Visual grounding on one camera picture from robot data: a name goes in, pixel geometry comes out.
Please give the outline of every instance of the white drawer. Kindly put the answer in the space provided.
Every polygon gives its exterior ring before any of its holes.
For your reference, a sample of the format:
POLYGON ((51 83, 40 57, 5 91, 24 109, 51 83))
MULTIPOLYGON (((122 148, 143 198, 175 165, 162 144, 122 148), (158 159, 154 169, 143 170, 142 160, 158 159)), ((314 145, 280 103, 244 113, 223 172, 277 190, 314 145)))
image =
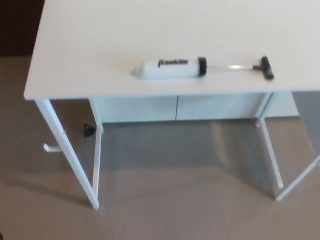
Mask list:
POLYGON ((174 121, 177 96, 95 98, 103 123, 174 121))
MULTIPOLYGON (((177 120, 250 119, 254 118, 264 94, 221 94, 179 96, 177 120)), ((268 117, 298 116, 291 93, 277 93, 277 101, 268 117)))

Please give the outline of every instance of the white metal leg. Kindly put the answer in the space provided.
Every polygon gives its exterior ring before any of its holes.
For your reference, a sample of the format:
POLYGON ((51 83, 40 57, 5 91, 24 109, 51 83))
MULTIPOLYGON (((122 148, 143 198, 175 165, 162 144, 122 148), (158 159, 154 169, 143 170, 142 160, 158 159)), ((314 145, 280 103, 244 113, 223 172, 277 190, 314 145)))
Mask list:
POLYGON ((97 197, 98 197, 98 191, 99 191, 102 132, 103 132, 103 128, 97 126, 96 133, 95 133, 94 166, 93 166, 93 180, 92 180, 92 188, 97 197))
POLYGON ((88 178, 78 160, 78 157, 58 119, 58 116, 48 99, 38 99, 35 101, 40 112, 42 113, 46 123, 50 127, 57 143, 62 149, 66 159, 68 160, 74 174, 79 180, 83 190, 89 198, 95 209, 99 208, 98 197, 91 187, 88 178))
POLYGON ((89 102, 90 102, 92 113, 93 113, 94 120, 96 123, 92 187, 93 187, 93 191, 95 192, 96 196, 98 196, 100 157, 101 157, 101 141, 102 141, 102 133, 104 132, 104 126, 102 124, 101 117, 100 117, 95 99, 90 98, 89 102))
POLYGON ((271 165, 273 168, 276 184, 280 189, 282 189, 284 187, 284 184, 283 184, 283 181, 281 178, 276 155, 275 155, 274 149, 272 147, 272 143, 271 143, 270 136, 269 136, 268 129, 266 126, 266 122, 265 122, 266 115, 267 115, 270 107, 274 103, 274 101, 275 101, 274 94, 272 92, 266 93, 266 95, 264 96, 264 98, 261 102, 261 105, 258 109, 258 112, 257 112, 258 119, 257 119, 255 125, 257 126, 257 128, 261 128, 261 131, 262 131, 262 134, 263 134, 263 137, 265 140, 265 144, 266 144, 266 147, 267 147, 267 150, 269 153, 269 157, 271 160, 271 165))
POLYGON ((98 108, 97 108, 97 104, 96 104, 96 101, 94 98, 90 98, 89 99, 89 102, 90 102, 90 106, 91 106, 91 109, 92 109, 92 113, 93 113, 93 117, 94 117, 94 120, 95 120, 95 124, 96 124, 96 127, 100 128, 102 133, 104 132, 104 126, 102 125, 102 121, 101 121, 101 117, 100 117, 100 114, 99 114, 99 111, 98 111, 98 108))
POLYGON ((305 178, 320 162, 320 155, 317 156, 310 164, 308 167, 306 167, 302 173, 282 192, 280 193, 277 197, 277 201, 281 201, 298 183, 302 181, 302 179, 305 178))

